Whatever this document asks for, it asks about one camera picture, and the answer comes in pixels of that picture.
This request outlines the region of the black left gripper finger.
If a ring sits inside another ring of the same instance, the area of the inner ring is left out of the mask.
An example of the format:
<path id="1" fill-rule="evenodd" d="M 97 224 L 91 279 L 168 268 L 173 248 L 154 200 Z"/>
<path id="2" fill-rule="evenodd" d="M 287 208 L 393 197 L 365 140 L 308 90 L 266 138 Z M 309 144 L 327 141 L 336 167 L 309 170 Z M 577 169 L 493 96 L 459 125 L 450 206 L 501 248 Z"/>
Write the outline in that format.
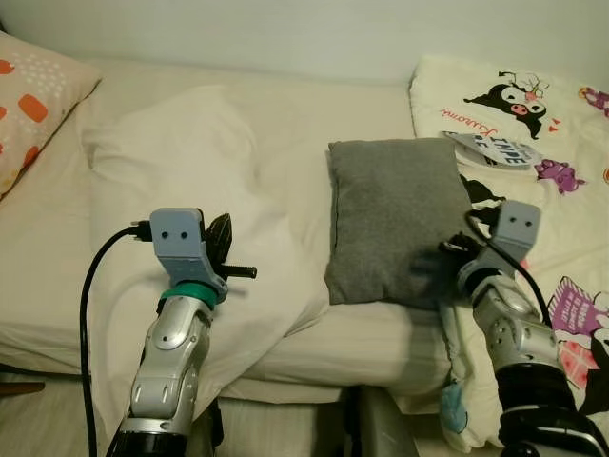
<path id="1" fill-rule="evenodd" d="M 206 252 L 210 263 L 224 263 L 232 243 L 232 221 L 229 213 L 223 213 L 210 222 L 206 229 Z"/>

